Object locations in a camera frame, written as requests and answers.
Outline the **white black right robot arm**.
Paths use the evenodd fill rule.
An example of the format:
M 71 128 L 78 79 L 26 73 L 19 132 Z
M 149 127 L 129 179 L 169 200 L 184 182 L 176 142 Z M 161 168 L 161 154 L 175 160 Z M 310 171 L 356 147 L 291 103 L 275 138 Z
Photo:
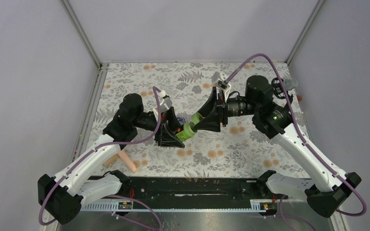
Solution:
M 269 170 L 258 178 L 263 198 L 282 194 L 305 201 L 320 216 L 329 218 L 361 182 L 330 161 L 295 126 L 292 112 L 273 101 L 281 86 L 263 76 L 246 81 L 245 94 L 231 97 L 231 86 L 220 73 L 212 76 L 214 87 L 204 105 L 193 115 L 196 130 L 220 132 L 230 117 L 251 116 L 256 129 L 285 149 L 309 175 L 303 180 Z

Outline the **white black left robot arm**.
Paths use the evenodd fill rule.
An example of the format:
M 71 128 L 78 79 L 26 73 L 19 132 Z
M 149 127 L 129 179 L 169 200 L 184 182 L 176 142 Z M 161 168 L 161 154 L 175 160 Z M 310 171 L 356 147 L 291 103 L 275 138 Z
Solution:
M 154 90 L 156 107 L 144 112 L 142 97 L 127 94 L 102 135 L 81 156 L 54 176 L 47 174 L 38 180 L 39 223 L 47 226 L 55 221 L 67 224 L 80 210 L 103 197 L 126 197 L 130 185 L 115 174 L 87 182 L 96 168 L 120 152 L 127 145 L 140 144 L 157 134 L 162 113 L 172 106 L 170 97 Z

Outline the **green pill bottle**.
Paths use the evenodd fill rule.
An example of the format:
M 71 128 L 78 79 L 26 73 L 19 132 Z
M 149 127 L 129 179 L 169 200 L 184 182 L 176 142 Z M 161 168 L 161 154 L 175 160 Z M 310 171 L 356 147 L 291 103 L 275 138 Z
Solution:
M 189 123 L 184 123 L 183 128 L 181 129 L 181 131 L 179 131 L 176 134 L 176 137 L 180 141 L 186 141 L 194 137 L 195 134 L 196 132 L 194 131 L 194 124 L 192 122 L 189 122 Z

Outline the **green bottle cap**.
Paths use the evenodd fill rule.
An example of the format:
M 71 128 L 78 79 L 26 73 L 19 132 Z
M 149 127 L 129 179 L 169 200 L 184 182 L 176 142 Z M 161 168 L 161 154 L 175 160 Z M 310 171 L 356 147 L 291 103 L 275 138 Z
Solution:
M 203 119 L 203 116 L 199 112 L 196 112 L 191 116 L 191 119 L 192 123 L 196 125 Z

